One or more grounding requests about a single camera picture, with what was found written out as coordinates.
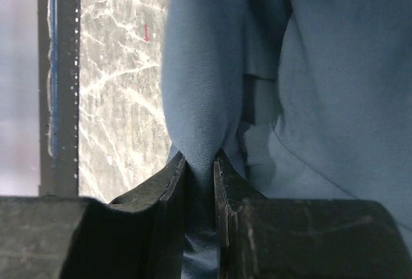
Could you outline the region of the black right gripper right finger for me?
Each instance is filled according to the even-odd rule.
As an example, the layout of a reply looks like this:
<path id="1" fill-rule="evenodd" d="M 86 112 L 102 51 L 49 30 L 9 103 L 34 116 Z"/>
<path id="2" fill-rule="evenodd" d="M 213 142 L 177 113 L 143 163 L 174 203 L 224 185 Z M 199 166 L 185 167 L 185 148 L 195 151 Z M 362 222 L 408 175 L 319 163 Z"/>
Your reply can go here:
<path id="1" fill-rule="evenodd" d="M 269 199 L 219 151 L 213 164 L 220 278 L 410 278 L 385 207 L 367 200 Z"/>

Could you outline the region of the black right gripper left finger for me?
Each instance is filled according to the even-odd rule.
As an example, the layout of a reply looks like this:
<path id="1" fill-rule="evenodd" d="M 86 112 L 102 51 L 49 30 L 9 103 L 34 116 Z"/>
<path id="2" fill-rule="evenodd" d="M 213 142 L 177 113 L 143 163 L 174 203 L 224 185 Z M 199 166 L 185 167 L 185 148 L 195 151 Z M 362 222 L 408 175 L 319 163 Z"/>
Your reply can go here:
<path id="1" fill-rule="evenodd" d="M 181 154 L 105 204 L 2 197 L 2 278 L 179 278 L 185 234 Z"/>

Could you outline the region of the blue-grey t-shirt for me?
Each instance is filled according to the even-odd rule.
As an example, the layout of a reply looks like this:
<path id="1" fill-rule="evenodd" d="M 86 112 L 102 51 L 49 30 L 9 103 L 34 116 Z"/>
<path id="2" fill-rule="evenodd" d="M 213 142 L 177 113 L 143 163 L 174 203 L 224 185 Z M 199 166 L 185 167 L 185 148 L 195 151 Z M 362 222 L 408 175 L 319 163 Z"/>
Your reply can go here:
<path id="1" fill-rule="evenodd" d="M 183 278 L 216 278 L 212 163 L 270 198 L 374 200 L 411 244 L 411 0 L 170 0 L 162 101 Z"/>

